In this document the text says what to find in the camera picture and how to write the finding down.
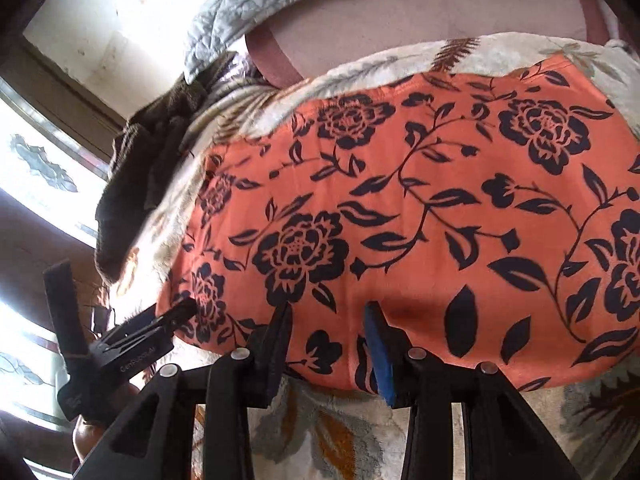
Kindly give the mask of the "person's left hand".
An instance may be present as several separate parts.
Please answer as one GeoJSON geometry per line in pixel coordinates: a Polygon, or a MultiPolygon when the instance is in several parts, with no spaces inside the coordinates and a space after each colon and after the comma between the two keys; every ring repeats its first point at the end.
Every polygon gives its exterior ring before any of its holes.
{"type": "MultiPolygon", "coordinates": [[[[112,395],[111,402],[114,417],[126,408],[129,402],[140,392],[140,389],[131,382],[119,387],[112,395]]],[[[85,461],[87,455],[96,446],[110,424],[85,420],[81,415],[77,417],[72,434],[75,457],[72,460],[72,472],[75,472],[85,461]]]]}

